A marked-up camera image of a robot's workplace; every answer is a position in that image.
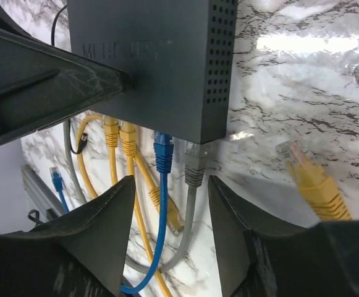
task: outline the blue ethernet cable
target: blue ethernet cable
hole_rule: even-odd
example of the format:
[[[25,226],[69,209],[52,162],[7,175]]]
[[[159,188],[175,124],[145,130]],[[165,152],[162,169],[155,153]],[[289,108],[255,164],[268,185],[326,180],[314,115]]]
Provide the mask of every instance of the blue ethernet cable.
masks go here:
[[[154,273],[158,269],[161,254],[163,252],[164,240],[166,239],[167,213],[168,213],[168,174],[171,172],[172,155],[174,154],[174,144],[172,137],[156,132],[154,135],[154,154],[156,155],[157,171],[160,173],[160,219],[159,232],[157,236],[156,249],[150,265],[149,271],[142,282],[134,287],[129,288],[122,286],[122,292],[126,294],[135,294],[144,289]]]
[[[58,195],[60,196],[60,200],[61,200],[61,203],[62,203],[65,213],[69,213],[68,205],[67,205],[67,202],[65,201],[65,197],[64,197],[64,193],[63,193],[64,187],[62,186],[62,177],[59,174],[57,167],[50,168],[50,176],[51,176],[51,180],[53,182],[54,188],[56,189]]]

